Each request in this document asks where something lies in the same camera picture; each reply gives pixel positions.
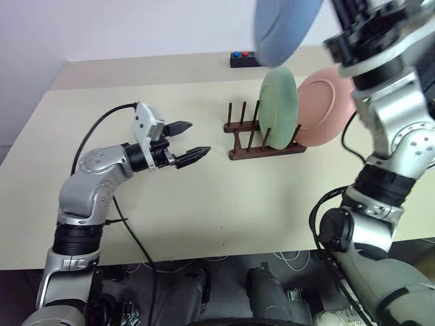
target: green plate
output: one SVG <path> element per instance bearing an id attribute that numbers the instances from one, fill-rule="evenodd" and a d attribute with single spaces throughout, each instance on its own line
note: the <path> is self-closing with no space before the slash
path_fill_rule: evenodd
<path id="1" fill-rule="evenodd" d="M 286 148 L 292 139 L 298 120 L 298 88 L 290 69 L 272 68 L 263 80 L 260 90 L 258 121 L 263 137 L 271 129 L 267 145 Z"/>

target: robotic arm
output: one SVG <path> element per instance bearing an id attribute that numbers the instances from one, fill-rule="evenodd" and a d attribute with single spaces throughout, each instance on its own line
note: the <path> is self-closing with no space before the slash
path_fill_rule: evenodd
<path id="1" fill-rule="evenodd" d="M 53 247 L 37 296 L 37 311 L 24 326 L 84 326 L 84 309 L 99 262 L 100 239 L 116 188 L 134 172 L 167 165 L 185 167 L 201 159 L 210 147 L 197 147 L 182 156 L 168 150 L 167 137 L 191 127 L 189 122 L 165 125 L 149 105 L 136 103 L 133 132 L 137 144 L 94 149 L 80 160 L 75 174 L 60 191 Z"/>
<path id="2" fill-rule="evenodd" d="M 374 151 L 341 206 L 323 216 L 319 240 L 374 320 L 433 325 L 435 286 L 414 267 L 385 257 L 401 205 L 435 156 L 435 121 L 425 97 L 431 86 L 423 91 L 416 70 L 403 60 L 423 39 L 434 48 L 434 1 L 378 8 L 369 1 L 333 4 L 343 32 L 325 43 L 341 63 L 341 75 L 354 81 L 352 97 Z"/>

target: pink plate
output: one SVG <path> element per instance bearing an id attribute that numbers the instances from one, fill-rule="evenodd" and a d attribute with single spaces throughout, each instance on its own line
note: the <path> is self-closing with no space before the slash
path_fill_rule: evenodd
<path id="1" fill-rule="evenodd" d="M 346 126 L 355 111 L 350 78 L 340 77 L 335 66 L 322 69 L 304 80 L 298 88 L 298 124 L 302 127 L 296 141 L 312 147 L 331 141 Z"/>

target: table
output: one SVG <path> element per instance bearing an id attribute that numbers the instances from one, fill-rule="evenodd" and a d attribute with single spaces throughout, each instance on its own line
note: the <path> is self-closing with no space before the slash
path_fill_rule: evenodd
<path id="1" fill-rule="evenodd" d="M 216 57 L 223 59 L 224 55 L 228 54 L 216 54 Z M 296 76 L 297 84 L 314 72 L 306 57 L 300 56 L 296 62 L 299 71 L 303 64 L 307 70 L 304 75 Z M 194 56 L 184 58 L 192 63 Z M 156 59 L 142 58 L 142 62 L 153 60 Z M 64 68 L 0 166 L 0 269 L 44 266 L 46 251 L 54 238 L 58 194 L 69 176 L 78 144 L 101 114 L 136 100 L 155 106 L 167 122 L 193 123 L 187 132 L 170 139 L 173 153 L 211 146 L 211 151 L 196 164 L 181 170 L 166 167 L 155 173 L 143 171 L 118 188 L 118 202 L 153 259 L 315 248 L 308 227 L 311 208 L 333 187 L 350 184 L 361 163 L 341 148 L 338 137 L 302 154 L 230 161 L 228 151 L 233 136 L 222 129 L 228 102 L 233 102 L 236 115 L 240 113 L 242 101 L 247 101 L 245 117 L 251 118 L 266 68 L 244 72 L 223 66 L 227 70 L 220 78 L 229 80 L 203 81 L 201 78 L 210 78 L 213 69 L 219 67 L 210 68 L 203 62 L 203 70 L 198 69 L 196 80 L 192 80 L 192 74 L 188 73 L 191 66 L 186 64 L 177 74 L 187 76 L 188 82 L 180 77 L 173 83 L 162 79 L 151 84 L 147 75 L 145 81 L 137 78 L 133 85 L 114 86 L 116 80 L 107 81 L 104 77 L 109 62 L 101 63 L 105 73 L 99 77 L 95 72 L 98 69 L 89 69 L 99 64 L 76 62 Z M 130 69 L 132 74 L 137 65 L 135 59 L 129 63 L 112 63 L 112 67 Z M 68 70 L 85 71 L 88 75 L 77 73 L 75 81 L 69 81 L 65 75 Z M 82 83 L 86 87 L 77 88 L 81 84 L 79 78 L 87 80 L 88 84 Z M 95 131 L 85 151 L 133 142 L 132 119 L 133 113 L 128 109 L 111 115 Z M 354 122 L 348 135 L 350 146 L 364 155 L 370 153 L 370 135 L 359 121 Z M 242 139 L 242 144 L 246 144 L 247 138 Z M 435 201 L 434 182 L 434 173 L 426 173 L 417 182 L 404 203 L 406 212 L 396 240 L 434 235 L 435 219 L 428 205 Z M 326 204 L 319 211 L 319 218 L 334 205 L 338 205 L 338 200 Z M 115 209 L 109 218 L 118 218 Z M 102 264 L 144 260 L 121 223 L 105 227 L 101 250 Z"/>

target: plate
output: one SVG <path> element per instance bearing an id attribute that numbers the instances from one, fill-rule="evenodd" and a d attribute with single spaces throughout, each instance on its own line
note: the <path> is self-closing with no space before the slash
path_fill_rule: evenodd
<path id="1" fill-rule="evenodd" d="M 302 43 L 323 0 L 257 0 L 254 37 L 263 66 L 282 65 Z"/>
<path id="2" fill-rule="evenodd" d="M 296 141 L 303 146 L 319 146 L 340 134 L 355 111 L 350 78 L 338 75 L 335 66 L 319 70 L 298 88 L 298 124 L 302 127 Z"/>
<path id="3" fill-rule="evenodd" d="M 286 148 L 292 139 L 298 119 L 298 92 L 290 69 L 286 66 L 272 68 L 260 89 L 258 121 L 263 137 L 271 132 L 267 145 L 275 149 Z"/>

